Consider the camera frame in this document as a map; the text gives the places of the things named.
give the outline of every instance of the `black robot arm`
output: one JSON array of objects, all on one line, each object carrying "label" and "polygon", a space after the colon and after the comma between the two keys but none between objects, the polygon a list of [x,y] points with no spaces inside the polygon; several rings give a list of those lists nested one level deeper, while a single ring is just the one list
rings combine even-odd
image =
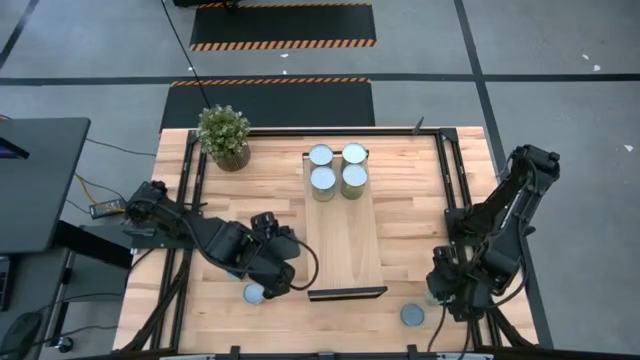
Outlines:
[{"label": "black robot arm", "polygon": [[213,265],[239,278],[248,275],[262,285],[267,299],[289,292],[295,269],[274,254],[269,243],[297,239],[292,230],[278,225],[273,213],[253,217],[249,229],[235,221],[204,218],[170,200],[166,192],[162,182],[144,182],[129,200],[127,216],[134,224],[154,222],[172,238],[192,241]]},{"label": "black robot arm", "polygon": [[[492,295],[503,295],[520,268],[524,287],[522,243],[535,230],[529,223],[542,196],[560,176],[559,158],[532,145],[516,148],[510,174],[487,200],[447,217],[452,245],[434,249],[427,284],[456,321],[479,319],[497,308]],[[474,249],[467,263],[458,261],[460,245]]]}]

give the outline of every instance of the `plant pot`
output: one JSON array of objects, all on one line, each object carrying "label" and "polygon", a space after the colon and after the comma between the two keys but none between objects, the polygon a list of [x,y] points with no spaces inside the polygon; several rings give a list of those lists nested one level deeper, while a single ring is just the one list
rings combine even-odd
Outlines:
[{"label": "plant pot", "polygon": [[218,167],[224,171],[238,171],[247,166],[249,159],[251,159],[251,150],[249,150],[249,145],[245,145],[242,147],[242,151],[235,155],[214,160]]}]

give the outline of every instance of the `black cable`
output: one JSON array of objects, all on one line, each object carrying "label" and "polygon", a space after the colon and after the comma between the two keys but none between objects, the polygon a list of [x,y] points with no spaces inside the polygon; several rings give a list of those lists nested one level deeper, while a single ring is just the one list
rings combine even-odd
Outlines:
[{"label": "black cable", "polygon": [[55,306],[56,304],[60,304],[69,300],[73,300],[73,299],[78,299],[78,298],[83,298],[83,297],[91,297],[91,296],[123,296],[124,294],[118,294],[118,293],[92,293],[92,294],[85,294],[85,295],[76,295],[76,296],[70,296],[68,298],[64,298],[62,300],[58,300],[55,301],[49,305],[45,305],[43,307],[41,307],[40,309],[34,311],[34,312],[40,312],[48,307],[52,307]]},{"label": "black cable", "polygon": [[139,152],[139,151],[127,150],[127,149],[125,149],[125,148],[121,148],[121,147],[119,147],[119,146],[115,146],[115,145],[111,145],[111,144],[103,143],[103,142],[101,142],[101,141],[96,141],[96,140],[89,139],[89,138],[86,138],[85,140],[86,140],[86,141],[88,141],[88,142],[92,142],[92,143],[94,143],[94,144],[98,144],[98,145],[102,145],[102,146],[110,147],[110,148],[112,148],[112,149],[120,150],[120,151],[123,151],[123,152],[129,153],[129,154],[133,154],[133,155],[151,156],[151,157],[154,157],[154,158],[156,157],[156,154],[152,154],[152,153],[145,153],[145,152]]},{"label": "black cable", "polygon": [[191,236],[191,239],[193,240],[194,244],[196,245],[196,247],[200,251],[200,254],[202,254],[202,257],[204,257],[205,260],[207,260],[208,262],[212,263],[213,265],[215,265],[215,266],[217,266],[217,267],[219,267],[219,268],[221,268],[223,270],[227,270],[227,271],[231,271],[231,272],[239,272],[239,273],[245,273],[245,274],[267,274],[267,275],[271,275],[271,273],[265,273],[264,271],[241,269],[241,268],[228,266],[228,265],[222,264],[217,259],[211,257],[211,255],[207,254],[207,252],[200,245],[200,242],[198,241],[198,236],[196,235],[195,231],[193,231],[193,227],[191,227],[191,224],[189,223],[189,221],[187,221],[187,219],[185,219],[182,216],[182,214],[178,214],[177,212],[169,209],[168,207],[166,207],[164,205],[161,205],[161,204],[158,204],[157,201],[149,200],[149,199],[136,199],[136,200],[132,201],[131,203],[127,204],[127,213],[129,213],[130,207],[135,205],[135,204],[137,204],[137,203],[152,204],[154,207],[157,207],[157,208],[162,209],[163,211],[169,213],[169,215],[173,216],[176,219],[176,221],[182,222],[184,224],[184,226],[187,228],[187,231],[189,232],[189,235]]},{"label": "black cable", "polygon": [[431,352],[431,348],[433,347],[433,343],[434,341],[436,341],[436,338],[438,337],[438,334],[440,334],[440,330],[442,330],[442,324],[444,324],[444,316],[447,314],[447,304],[442,304],[442,316],[440,316],[440,323],[438,323],[438,327],[436,328],[436,331],[433,333],[433,335],[431,336],[431,339],[429,340],[429,345],[427,345],[427,352]]},{"label": "black cable", "polygon": [[302,286],[302,287],[298,287],[293,284],[289,285],[289,287],[291,287],[293,290],[297,290],[297,291],[307,290],[308,288],[311,287],[311,285],[313,285],[314,282],[316,282],[316,279],[318,278],[318,273],[320,272],[320,262],[318,261],[318,255],[316,255],[315,251],[313,251],[313,249],[309,245],[303,243],[302,241],[298,239],[290,239],[290,238],[287,238],[287,239],[302,245],[302,247],[307,249],[307,251],[311,254],[311,256],[313,256],[313,261],[316,264],[316,269],[315,269],[315,272],[313,273],[313,277],[311,277],[311,280],[305,286]]},{"label": "black cable", "polygon": [[460,357],[458,360],[464,359],[464,354],[467,353],[467,346],[469,346],[469,339],[471,338],[471,321],[467,322],[467,337],[464,339],[464,347],[462,348],[462,352],[460,353]]},{"label": "black cable", "polygon": [[138,265],[147,255],[151,254],[151,252],[155,249],[149,249],[146,253],[142,254],[133,264],[131,264],[131,268],[129,268],[129,272],[133,271],[133,269]]},{"label": "black cable", "polygon": [[180,40],[180,35],[178,35],[178,31],[176,30],[176,27],[173,25],[173,20],[171,20],[171,16],[169,16],[169,11],[167,10],[167,6],[164,4],[164,0],[160,0],[160,3],[162,3],[162,8],[164,9],[164,13],[167,15],[167,20],[169,20],[169,25],[171,25],[171,30],[173,30],[173,34],[176,36],[176,40],[178,40],[178,44],[180,44],[180,49],[182,50],[184,57],[187,59],[187,62],[191,67],[193,76],[195,76],[196,81],[198,82],[198,88],[200,88],[200,92],[202,93],[202,98],[204,99],[204,103],[207,104],[208,109],[211,109],[211,104],[209,103],[207,94],[205,94],[204,92],[204,88],[202,87],[202,82],[200,81],[200,77],[198,77],[198,73],[196,72],[196,67],[193,66],[193,63],[189,58],[189,54],[187,54],[187,50],[185,50],[184,45],[182,44],[182,40]]},{"label": "black cable", "polygon": [[91,185],[91,186],[95,186],[95,187],[97,187],[97,188],[104,189],[104,190],[110,191],[110,192],[112,192],[112,193],[114,193],[114,194],[118,195],[118,196],[120,197],[120,199],[122,199],[122,200],[125,202],[125,204],[127,203],[127,200],[125,200],[124,196],[122,196],[122,194],[120,194],[119,192],[117,192],[117,191],[115,191],[115,190],[113,190],[113,189],[110,189],[110,188],[108,188],[108,187],[106,187],[106,186],[102,186],[102,185],[98,185],[98,184],[96,184],[96,183],[92,183],[91,181],[89,181],[89,180],[87,180],[87,179],[83,178],[82,176],[80,176],[78,173],[75,173],[75,175],[76,175],[78,178],[82,179],[82,181],[86,182],[87,184],[89,184],[89,185]]},{"label": "black cable", "polygon": [[[118,328],[118,325],[113,325],[113,326],[89,325],[89,326],[81,327],[79,329],[75,329],[75,330],[72,330],[72,331],[67,331],[66,333],[62,333],[60,335],[52,336],[52,337],[50,337],[48,339],[44,339],[44,340],[41,340],[41,341],[36,341],[36,342],[31,343],[30,345],[28,345],[28,348],[32,348],[32,347],[37,346],[37,345],[46,344],[51,340],[55,340],[55,339],[58,339],[58,338],[61,338],[61,337],[77,334],[77,333],[79,333],[81,331],[85,331],[85,330],[90,330],[90,329],[110,330],[110,329],[116,329],[116,328]],[[11,353],[14,353],[14,352],[17,352],[17,351],[21,351],[22,349],[24,349],[24,347],[16,347],[16,348],[13,348],[13,349],[5,350],[5,351],[0,352],[0,356],[9,355]]]},{"label": "black cable", "polygon": [[91,213],[90,213],[90,212],[88,212],[87,210],[85,210],[85,209],[81,208],[80,206],[78,206],[78,204],[74,203],[73,201],[71,201],[71,200],[69,200],[69,199],[66,199],[65,201],[66,201],[66,202],[68,202],[69,204],[73,205],[76,209],[78,209],[78,210],[82,211],[83,213],[85,213],[85,214],[87,214],[87,215],[91,215]]},{"label": "black cable", "polygon": [[131,267],[129,268],[129,271],[127,272],[127,277],[124,279],[124,286],[125,287],[127,286],[127,283],[129,282],[129,276],[131,276],[131,272],[136,267],[136,265],[138,265],[144,258],[146,258],[149,254],[151,254],[151,252],[153,250],[155,250],[155,249],[147,250],[146,253],[142,254],[133,264],[131,264]]}]

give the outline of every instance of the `concrete floor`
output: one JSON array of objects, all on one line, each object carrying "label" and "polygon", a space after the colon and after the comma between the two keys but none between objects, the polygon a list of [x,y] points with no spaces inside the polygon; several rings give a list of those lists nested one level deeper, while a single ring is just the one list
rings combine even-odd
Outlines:
[{"label": "concrete floor", "polygon": [[[70,82],[67,78],[190,75],[159,0],[32,1],[35,11],[4,66],[0,62],[0,84],[8,78]],[[471,74],[452,0],[371,2],[375,48],[192,53],[192,59],[201,75]],[[0,2],[0,48],[28,3]],[[640,72],[635,0],[465,0],[464,5],[485,74]],[[169,10],[188,40],[195,10],[172,5]],[[282,58],[283,53],[289,56]],[[640,84],[487,87],[504,152],[532,143],[561,154],[561,178],[543,200],[534,219],[538,231],[529,237],[554,346],[640,354],[640,287],[634,276],[640,268],[634,261],[640,256]],[[86,116],[94,140],[154,152],[167,91],[168,85],[5,84],[0,113]],[[485,125],[473,82],[374,81],[372,91],[379,126],[413,125],[421,116],[425,126]],[[153,158],[87,144],[78,173],[126,197],[149,179],[152,168]],[[92,191],[96,198],[112,198]],[[77,183],[69,199],[88,206]],[[65,207],[63,219],[92,223],[72,206]],[[117,302],[73,305],[65,327],[115,324],[119,309]],[[73,352],[61,357],[47,349],[43,358],[104,354],[113,331],[75,339]]]}]

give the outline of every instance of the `green plant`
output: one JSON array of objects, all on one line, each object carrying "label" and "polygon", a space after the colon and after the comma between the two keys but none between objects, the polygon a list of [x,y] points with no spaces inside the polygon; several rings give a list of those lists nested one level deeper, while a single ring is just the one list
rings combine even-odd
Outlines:
[{"label": "green plant", "polygon": [[215,160],[239,154],[247,144],[249,125],[242,112],[233,111],[231,106],[203,109],[196,132],[202,152]]}]

